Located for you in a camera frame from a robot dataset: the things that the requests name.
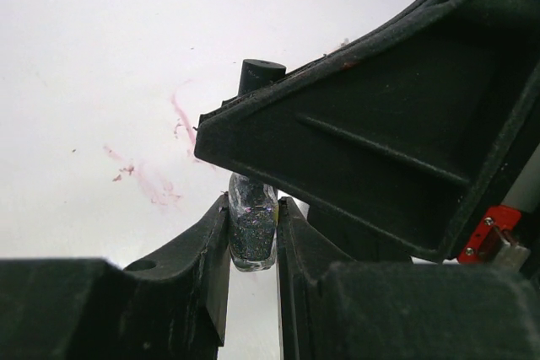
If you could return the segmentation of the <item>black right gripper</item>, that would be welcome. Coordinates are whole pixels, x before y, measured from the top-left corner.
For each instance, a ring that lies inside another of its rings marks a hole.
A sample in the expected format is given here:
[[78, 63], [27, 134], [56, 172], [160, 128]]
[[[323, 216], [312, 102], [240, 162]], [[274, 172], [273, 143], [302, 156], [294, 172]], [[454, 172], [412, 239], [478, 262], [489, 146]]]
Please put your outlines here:
[[514, 178], [501, 169], [480, 202], [484, 213], [457, 255], [457, 262], [487, 264], [537, 276], [539, 169], [525, 168]]

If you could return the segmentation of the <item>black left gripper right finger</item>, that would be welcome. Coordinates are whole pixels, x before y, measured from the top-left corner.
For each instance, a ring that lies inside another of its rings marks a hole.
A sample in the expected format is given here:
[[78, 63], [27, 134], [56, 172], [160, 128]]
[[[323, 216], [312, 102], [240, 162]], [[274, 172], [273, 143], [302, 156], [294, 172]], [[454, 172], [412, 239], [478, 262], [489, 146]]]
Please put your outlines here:
[[493, 266], [361, 262], [279, 203], [284, 359], [536, 359], [539, 297]]

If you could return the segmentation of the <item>glitter nail polish bottle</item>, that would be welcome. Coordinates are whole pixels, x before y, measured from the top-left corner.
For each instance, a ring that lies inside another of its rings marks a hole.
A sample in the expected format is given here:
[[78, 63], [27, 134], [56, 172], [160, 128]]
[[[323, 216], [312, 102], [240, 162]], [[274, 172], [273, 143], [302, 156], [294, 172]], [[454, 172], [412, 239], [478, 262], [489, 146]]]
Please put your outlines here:
[[229, 178], [229, 249], [239, 271], [271, 268], [276, 261], [277, 190], [233, 173]]

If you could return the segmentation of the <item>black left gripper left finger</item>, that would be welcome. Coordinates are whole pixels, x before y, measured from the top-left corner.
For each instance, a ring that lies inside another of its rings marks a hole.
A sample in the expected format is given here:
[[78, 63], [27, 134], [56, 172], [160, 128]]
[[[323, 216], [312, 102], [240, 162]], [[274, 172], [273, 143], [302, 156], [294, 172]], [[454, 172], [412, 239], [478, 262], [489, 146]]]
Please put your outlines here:
[[230, 279], [228, 198], [119, 268], [102, 259], [4, 259], [4, 359], [215, 359]]

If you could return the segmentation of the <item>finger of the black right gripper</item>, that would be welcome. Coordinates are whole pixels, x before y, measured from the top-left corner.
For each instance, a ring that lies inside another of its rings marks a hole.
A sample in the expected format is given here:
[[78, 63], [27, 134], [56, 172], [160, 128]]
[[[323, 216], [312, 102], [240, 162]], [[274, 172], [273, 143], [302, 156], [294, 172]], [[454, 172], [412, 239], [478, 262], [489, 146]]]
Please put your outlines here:
[[539, 0], [416, 0], [199, 121], [196, 156], [442, 261], [539, 142]]

